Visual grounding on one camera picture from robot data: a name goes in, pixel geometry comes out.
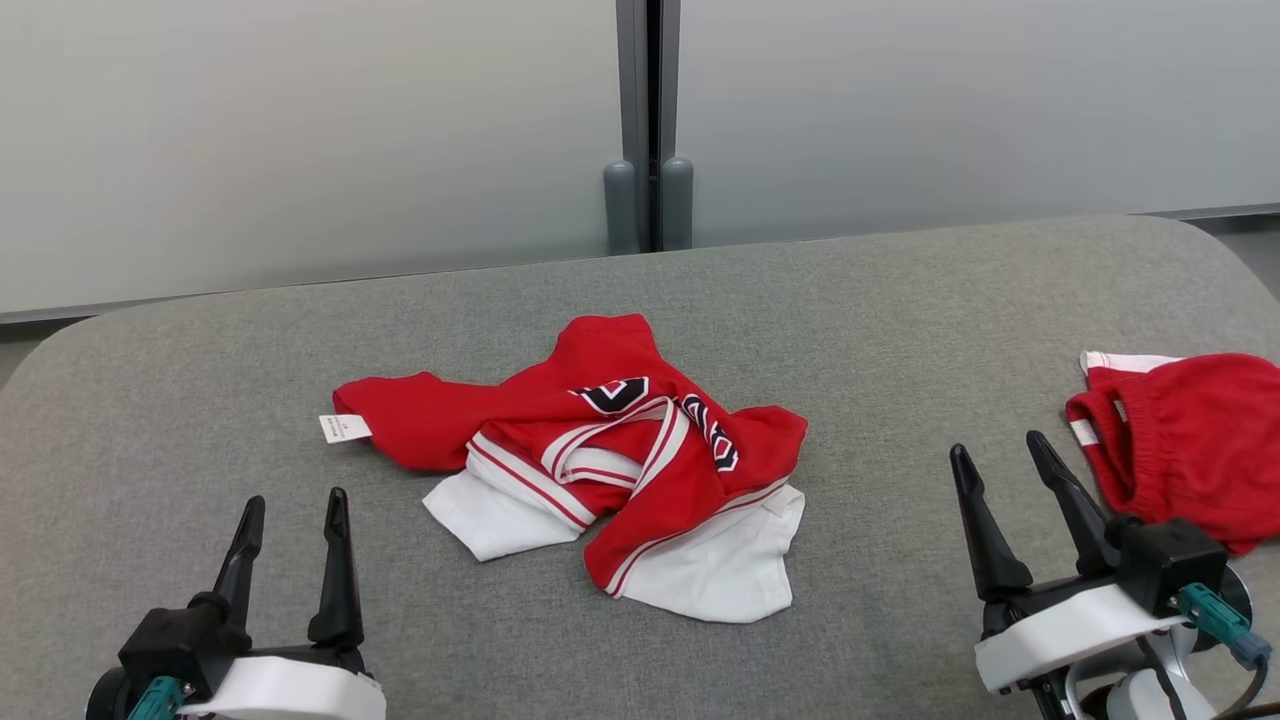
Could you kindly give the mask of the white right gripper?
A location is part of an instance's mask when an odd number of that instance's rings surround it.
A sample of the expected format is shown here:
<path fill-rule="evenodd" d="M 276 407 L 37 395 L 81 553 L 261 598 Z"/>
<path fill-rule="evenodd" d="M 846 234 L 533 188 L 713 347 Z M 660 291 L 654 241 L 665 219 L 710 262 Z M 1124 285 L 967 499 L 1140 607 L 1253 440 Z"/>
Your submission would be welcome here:
<path fill-rule="evenodd" d="M 986 689 L 1000 694 L 1076 662 L 1106 664 L 1112 650 L 1185 623 L 1176 614 L 1153 615 L 1115 582 L 1083 578 L 1116 568 L 1106 518 L 1043 433 L 1028 430 L 1027 447 L 1059 503 L 1080 577 L 1032 587 L 1033 575 L 1000 530 L 966 447 L 954 445 L 948 454 L 975 592 L 986 603 L 975 666 Z"/>

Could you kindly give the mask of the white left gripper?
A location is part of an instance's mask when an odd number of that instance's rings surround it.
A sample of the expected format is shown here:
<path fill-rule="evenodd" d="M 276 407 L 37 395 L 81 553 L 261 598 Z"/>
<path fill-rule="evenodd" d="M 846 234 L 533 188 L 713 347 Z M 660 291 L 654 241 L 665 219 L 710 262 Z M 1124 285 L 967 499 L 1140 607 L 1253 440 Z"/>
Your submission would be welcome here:
<path fill-rule="evenodd" d="M 253 564 L 262 547 L 265 498 L 251 497 L 239 518 L 212 592 L 225 624 L 246 630 Z M 388 701 L 362 653 L 364 612 L 355 566 L 349 498 L 329 493 L 323 534 L 325 571 L 312 644 L 218 653 L 175 673 L 184 696 L 179 715 L 215 720 L 387 720 Z"/>

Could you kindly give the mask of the red shorts with white stripe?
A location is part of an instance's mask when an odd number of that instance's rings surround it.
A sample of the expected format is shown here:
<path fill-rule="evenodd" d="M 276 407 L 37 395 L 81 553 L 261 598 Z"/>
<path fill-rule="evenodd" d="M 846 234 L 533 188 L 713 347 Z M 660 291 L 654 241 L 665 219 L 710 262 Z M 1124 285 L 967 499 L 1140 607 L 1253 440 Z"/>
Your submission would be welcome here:
<path fill-rule="evenodd" d="M 1183 518 L 1231 553 L 1280 541 L 1280 366 L 1249 354 L 1080 356 L 1066 404 L 1106 503 Z"/>

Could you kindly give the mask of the red and white jersey shirt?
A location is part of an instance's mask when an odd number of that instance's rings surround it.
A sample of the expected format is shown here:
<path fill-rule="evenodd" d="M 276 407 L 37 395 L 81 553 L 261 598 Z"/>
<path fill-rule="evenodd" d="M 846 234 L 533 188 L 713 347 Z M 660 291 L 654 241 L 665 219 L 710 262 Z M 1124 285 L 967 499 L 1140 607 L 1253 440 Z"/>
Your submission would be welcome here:
<path fill-rule="evenodd" d="M 326 442 L 367 439 L 442 475 L 430 515 L 481 562 L 575 542 L 608 596 L 749 624 L 794 601 L 786 553 L 806 420 L 730 411 L 660 356 L 648 320 L 580 316 L 549 357 L 495 386 L 428 372 L 343 384 Z"/>

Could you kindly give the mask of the grey cylindrical post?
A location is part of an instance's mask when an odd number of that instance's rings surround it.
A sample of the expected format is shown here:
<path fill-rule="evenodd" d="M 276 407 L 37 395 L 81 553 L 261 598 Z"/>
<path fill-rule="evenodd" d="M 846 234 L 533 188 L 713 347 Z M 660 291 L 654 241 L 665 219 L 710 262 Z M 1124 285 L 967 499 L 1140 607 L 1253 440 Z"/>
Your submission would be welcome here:
<path fill-rule="evenodd" d="M 680 251 L 692 242 L 694 168 L 686 158 L 671 158 L 660 167 L 659 245 L 662 251 Z"/>

